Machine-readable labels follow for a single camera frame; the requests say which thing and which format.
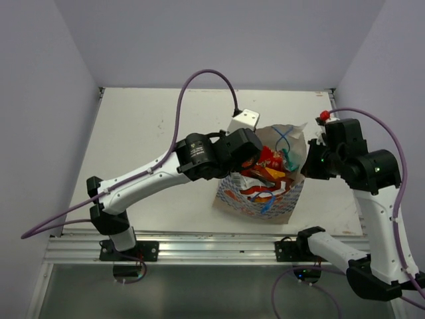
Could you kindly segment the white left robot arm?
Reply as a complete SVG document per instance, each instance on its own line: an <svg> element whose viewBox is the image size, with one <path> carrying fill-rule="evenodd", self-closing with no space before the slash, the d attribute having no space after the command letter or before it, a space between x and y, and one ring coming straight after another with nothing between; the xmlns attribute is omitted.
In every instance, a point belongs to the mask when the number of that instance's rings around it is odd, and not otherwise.
<svg viewBox="0 0 425 319"><path fill-rule="evenodd" d="M223 179L251 168L263 145L249 128L189 134L152 162L115 179L92 176L86 181L94 199L90 220L97 231L109 237L114 252L123 261L136 257L138 245L129 223L127 208L155 193L199 179Z"/></svg>

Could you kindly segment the teal snack bag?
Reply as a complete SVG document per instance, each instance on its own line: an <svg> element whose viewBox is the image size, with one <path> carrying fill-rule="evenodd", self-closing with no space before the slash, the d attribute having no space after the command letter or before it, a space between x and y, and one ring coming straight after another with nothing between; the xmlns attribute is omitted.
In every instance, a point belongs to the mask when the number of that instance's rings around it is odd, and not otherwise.
<svg viewBox="0 0 425 319"><path fill-rule="evenodd" d="M282 156L283 168L286 171L294 172L299 168L300 159L293 150L282 148L278 150L278 153Z"/></svg>

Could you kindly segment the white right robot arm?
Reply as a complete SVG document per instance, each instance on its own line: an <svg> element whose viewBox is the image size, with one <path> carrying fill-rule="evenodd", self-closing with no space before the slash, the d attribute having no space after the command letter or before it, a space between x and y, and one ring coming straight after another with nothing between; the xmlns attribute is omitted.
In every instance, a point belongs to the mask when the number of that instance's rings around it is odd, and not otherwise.
<svg viewBox="0 0 425 319"><path fill-rule="evenodd" d="M340 177L353 191L367 228L369 253L354 249L316 226L300 231L297 256L304 261L321 257L344 272L360 298L390 301L405 290L424 288L424 273L409 253L402 215L393 215L401 177L395 156L388 150L370 152L357 119L317 118L322 132L308 142L304 177Z"/></svg>

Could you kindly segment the checkered paper bag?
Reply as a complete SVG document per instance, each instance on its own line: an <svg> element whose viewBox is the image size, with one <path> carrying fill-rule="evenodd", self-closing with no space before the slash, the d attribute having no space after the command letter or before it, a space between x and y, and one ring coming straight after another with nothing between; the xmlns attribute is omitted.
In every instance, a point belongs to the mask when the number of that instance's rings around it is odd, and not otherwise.
<svg viewBox="0 0 425 319"><path fill-rule="evenodd" d="M213 207L229 215L288 223L304 185L307 157L303 123L274 124L256 130L263 148L255 164L219 181Z"/></svg>

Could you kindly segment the red white chips bag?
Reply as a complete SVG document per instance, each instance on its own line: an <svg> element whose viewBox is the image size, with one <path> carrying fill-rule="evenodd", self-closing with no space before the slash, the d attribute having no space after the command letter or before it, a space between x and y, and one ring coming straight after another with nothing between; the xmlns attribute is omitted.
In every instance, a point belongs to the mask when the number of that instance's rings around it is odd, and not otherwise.
<svg viewBox="0 0 425 319"><path fill-rule="evenodd" d="M276 197L281 196L290 190L294 182L293 179L288 177L285 177L281 181L269 182L239 173L232 173L230 178L238 189L238 192L249 199L253 197L270 199L273 195Z"/></svg>

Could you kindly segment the small red snack bag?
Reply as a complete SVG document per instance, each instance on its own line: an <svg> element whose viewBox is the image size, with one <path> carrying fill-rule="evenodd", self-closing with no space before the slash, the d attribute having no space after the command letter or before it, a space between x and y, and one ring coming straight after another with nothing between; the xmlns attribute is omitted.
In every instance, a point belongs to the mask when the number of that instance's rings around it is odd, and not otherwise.
<svg viewBox="0 0 425 319"><path fill-rule="evenodd" d="M268 146L263 146L260 158L257 161L258 165L274 169L276 171L284 170L284 153L270 149Z"/></svg>

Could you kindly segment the orange yellow snack bag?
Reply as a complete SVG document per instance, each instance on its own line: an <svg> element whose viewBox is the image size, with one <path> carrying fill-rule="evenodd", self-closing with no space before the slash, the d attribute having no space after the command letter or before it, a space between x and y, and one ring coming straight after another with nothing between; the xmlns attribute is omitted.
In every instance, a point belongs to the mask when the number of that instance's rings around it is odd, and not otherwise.
<svg viewBox="0 0 425 319"><path fill-rule="evenodd" d="M258 179L263 179L269 182L281 181L286 177L283 171L278 171L269 167L256 165L251 169L251 174Z"/></svg>

